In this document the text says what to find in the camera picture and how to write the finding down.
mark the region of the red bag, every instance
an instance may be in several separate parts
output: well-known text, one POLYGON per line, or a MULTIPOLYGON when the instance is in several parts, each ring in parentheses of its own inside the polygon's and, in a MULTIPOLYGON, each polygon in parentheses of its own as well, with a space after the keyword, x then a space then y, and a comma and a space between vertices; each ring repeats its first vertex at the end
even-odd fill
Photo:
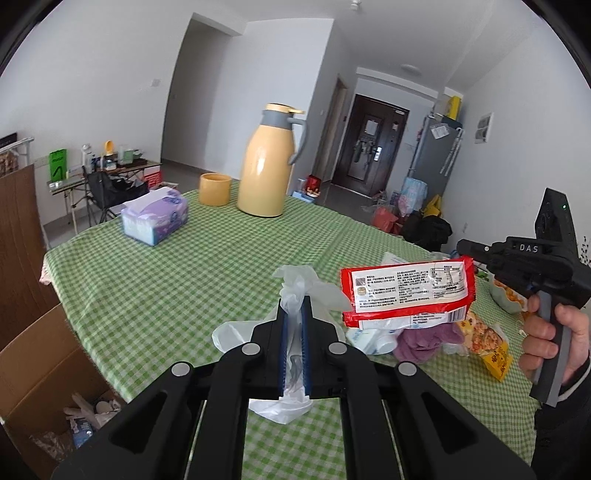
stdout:
POLYGON ((353 307, 347 327, 396 330, 458 322, 476 298, 470 257, 379 267, 343 268, 343 292, 353 307))
POLYGON ((374 213, 371 224, 379 228, 382 232, 389 233, 398 217, 390 212, 386 207, 378 207, 374 213))

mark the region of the finger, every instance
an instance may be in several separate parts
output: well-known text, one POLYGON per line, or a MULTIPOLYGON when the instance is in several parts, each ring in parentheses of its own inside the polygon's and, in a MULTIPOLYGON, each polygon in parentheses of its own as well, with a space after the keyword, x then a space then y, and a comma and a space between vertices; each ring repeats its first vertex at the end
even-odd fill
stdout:
POLYGON ((576 335, 589 335, 589 317, 578 308, 559 304, 554 309, 556 319, 576 335))
POLYGON ((527 310, 528 312, 537 312, 540 308, 540 297, 532 295, 527 299, 527 310))
POLYGON ((552 340, 556 335, 556 327, 536 315, 527 317, 527 320, 523 324, 523 330, 528 335, 543 340, 552 340))
POLYGON ((542 362, 543 359, 539 356, 524 353, 519 358, 519 368, 521 368, 523 372, 529 376, 529 373, 533 372, 533 370, 537 370, 542 365, 542 362))
POLYGON ((523 351, 542 358, 554 358, 558 353, 558 345, 530 335, 523 340, 523 351))

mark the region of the ceiling light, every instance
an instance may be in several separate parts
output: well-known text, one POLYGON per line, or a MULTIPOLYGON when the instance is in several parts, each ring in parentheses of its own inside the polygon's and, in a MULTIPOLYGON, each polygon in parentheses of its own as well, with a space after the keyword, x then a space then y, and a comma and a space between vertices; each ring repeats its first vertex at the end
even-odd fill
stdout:
POLYGON ((412 75, 413 77, 420 77, 423 74, 421 70, 418 69, 418 67, 415 67, 414 65, 409 65, 408 63, 400 65, 400 68, 402 68, 406 73, 412 75))

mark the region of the purple towel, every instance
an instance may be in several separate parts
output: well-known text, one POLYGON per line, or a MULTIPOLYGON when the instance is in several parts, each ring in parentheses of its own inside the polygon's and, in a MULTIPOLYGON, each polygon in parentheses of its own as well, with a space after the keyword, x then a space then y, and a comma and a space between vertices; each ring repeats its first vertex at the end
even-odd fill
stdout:
POLYGON ((406 329, 398 337, 394 355, 401 362, 422 364, 435 355, 442 343, 464 343, 460 327, 442 323, 431 328, 406 329))

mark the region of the black bag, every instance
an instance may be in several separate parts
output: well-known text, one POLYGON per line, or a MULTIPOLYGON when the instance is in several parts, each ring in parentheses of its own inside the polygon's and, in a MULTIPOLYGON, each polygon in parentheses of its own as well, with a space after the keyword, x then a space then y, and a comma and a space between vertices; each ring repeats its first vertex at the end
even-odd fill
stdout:
POLYGON ((402 227, 400 234, 409 243, 418 245, 430 252, 440 252, 453 233, 452 226, 435 215, 420 218, 413 212, 402 227))

